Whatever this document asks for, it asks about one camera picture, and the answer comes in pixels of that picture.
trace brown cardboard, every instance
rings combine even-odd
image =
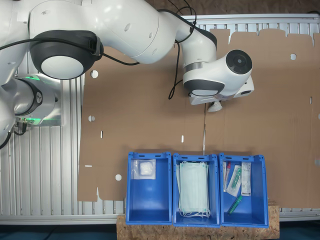
[[[278,29],[212,29],[218,57],[240,49],[252,58],[254,92],[205,115],[205,151],[265,156],[268,197],[288,208],[320,207],[320,36]],[[290,55],[296,54],[296,60]]]
[[[79,201],[96,201],[97,188],[103,200],[122,200],[129,151],[201,154],[205,122],[207,154],[262,154],[269,198],[283,208],[320,207],[320,167],[315,165],[315,160],[320,160],[320,35],[314,35],[313,47],[311,36],[286,37],[277,29],[263,29],[259,36],[235,32],[230,44],[230,30],[212,32],[218,39],[218,58],[232,49],[251,56],[255,87],[249,96],[223,102],[218,112],[205,114],[205,106],[190,105],[182,85],[168,100],[177,48],[155,64],[124,66],[103,58],[88,71]],[[105,51],[131,61],[113,49]],[[296,60],[291,60],[290,54],[296,54]],[[90,77],[91,70],[98,71],[98,78]],[[90,115],[94,122],[88,121]],[[122,176],[121,181],[115,180],[116,174]]]
[[[105,48],[105,53],[132,62],[114,49]],[[135,66],[103,57],[86,73],[78,201],[97,201],[97,188],[102,200],[122,201],[127,192],[130,151],[202,154],[205,106],[190,105],[182,84],[168,100],[177,53],[176,46],[155,64]],[[178,80],[182,79],[182,57],[180,63]],[[98,71],[97,78],[91,78],[91,70]],[[89,116],[95,121],[89,122]],[[117,174],[122,176],[120,181],[115,178]]]

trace blue plastic bin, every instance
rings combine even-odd
[[[220,173],[221,225],[230,227],[268,228],[267,174],[264,156],[234,156],[220,153],[218,159]],[[243,196],[242,201],[230,215],[228,215],[228,210],[236,200],[236,197],[224,192],[223,161],[230,162],[231,164],[227,184],[230,182],[235,165],[241,166],[242,162],[251,162],[251,196]]]
[[[211,215],[209,218],[200,216],[183,217],[179,212],[179,189],[177,182],[177,165],[183,161],[207,162],[208,164],[208,196]],[[220,227],[219,173],[217,155],[173,155],[173,225],[176,227]]]
[[[133,179],[134,160],[155,159],[155,179]],[[126,189],[127,225],[172,224],[171,153],[128,154]]]

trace black cable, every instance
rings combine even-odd
[[[320,11],[308,11],[307,14],[318,14],[318,15],[320,15]]]
[[[27,123],[22,123],[22,131],[21,133],[14,131],[14,134],[18,135],[18,136],[22,136],[23,134],[25,134],[27,131]]]
[[[175,6],[175,8],[178,10],[178,12],[180,12],[182,15],[183,15],[183,13],[181,12],[181,11],[179,11],[179,8],[176,6],[176,5],[174,5],[174,3],[172,2],[172,1],[170,1],[170,0],[168,0],[173,6]]]
[[[9,142],[11,138],[11,132],[8,132],[8,136],[6,137],[6,139],[4,140],[4,142],[0,145],[0,150],[4,148],[5,145],[7,145],[7,143]]]
[[[177,56],[177,59],[176,59],[176,67],[175,67],[175,78],[174,78],[174,85],[170,91],[170,94],[169,94],[169,97],[168,99],[171,100],[173,97],[174,97],[174,94],[175,94],[175,90],[176,90],[176,86],[182,82],[182,80],[178,81],[177,82],[177,77],[178,77],[178,66],[179,66],[179,57],[180,57],[180,44],[179,42],[175,41],[176,44],[178,45],[178,56]]]
[[[14,131],[14,134],[18,135],[18,136],[22,136],[23,134],[25,134],[25,132],[19,133],[19,132]]]
[[[78,48],[82,48],[84,50],[90,51],[92,53],[94,53],[96,50],[78,43],[75,43],[73,41],[68,41],[68,40],[64,40],[64,39],[60,39],[60,38],[54,38],[54,37],[39,37],[39,38],[32,38],[32,39],[25,39],[25,40],[21,40],[21,41],[16,41],[16,42],[12,42],[9,43],[7,45],[4,46],[0,46],[0,51],[18,44],[25,44],[25,43],[30,43],[30,42],[57,42],[57,43],[63,43],[63,44],[69,44]]]
[[[189,34],[185,39],[183,39],[183,40],[181,40],[181,41],[177,41],[177,43],[182,43],[182,42],[184,42],[185,40],[187,40],[188,38],[190,38],[190,36],[191,36],[192,33],[194,32],[195,27],[196,27],[196,24],[197,24],[197,13],[196,13],[196,11],[195,11],[192,7],[184,6],[184,7],[180,8],[179,10],[187,9],[187,8],[189,8],[190,10],[193,10],[193,11],[194,11],[194,21],[193,21],[193,23],[192,23],[193,26],[190,28],[190,34]]]
[[[186,0],[183,0],[186,4],[187,4],[187,6],[189,7],[189,9],[190,9],[190,15],[192,15],[192,10],[191,10],[191,7],[190,7],[190,5],[189,5],[189,3],[186,1]]]
[[[102,53],[102,55],[107,57],[108,59],[111,59],[111,60],[117,62],[117,63],[123,64],[123,65],[127,65],[127,66],[134,66],[134,65],[140,64],[140,62],[128,63],[128,62],[120,61],[120,60],[118,60],[118,59],[116,59],[116,58],[114,58],[112,56],[109,56],[109,55],[107,55],[105,53]]]
[[[0,51],[3,50],[3,49],[9,48],[9,47],[15,46],[15,45],[25,44],[25,43],[30,43],[30,42],[38,42],[38,41],[40,41],[40,42],[56,42],[56,43],[69,44],[69,45],[72,45],[72,46],[75,46],[75,47],[90,51],[92,53],[94,53],[96,51],[93,48],[90,48],[90,47],[75,43],[73,41],[68,41],[68,40],[59,39],[59,38],[53,38],[53,37],[39,37],[39,38],[25,39],[25,40],[21,40],[21,41],[12,42],[12,43],[9,43],[7,45],[0,46]],[[118,62],[120,64],[127,65],[127,66],[133,66],[133,65],[139,64],[139,62],[126,63],[126,62],[120,61],[120,60],[118,60],[118,59],[116,59],[116,58],[114,58],[112,56],[109,56],[108,54],[105,54],[104,52],[102,52],[102,55],[107,57],[107,58],[109,58],[109,59],[112,59],[113,61],[116,61],[116,62]]]

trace white label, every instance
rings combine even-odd
[[[241,195],[251,196],[251,162],[243,162],[241,168]]]

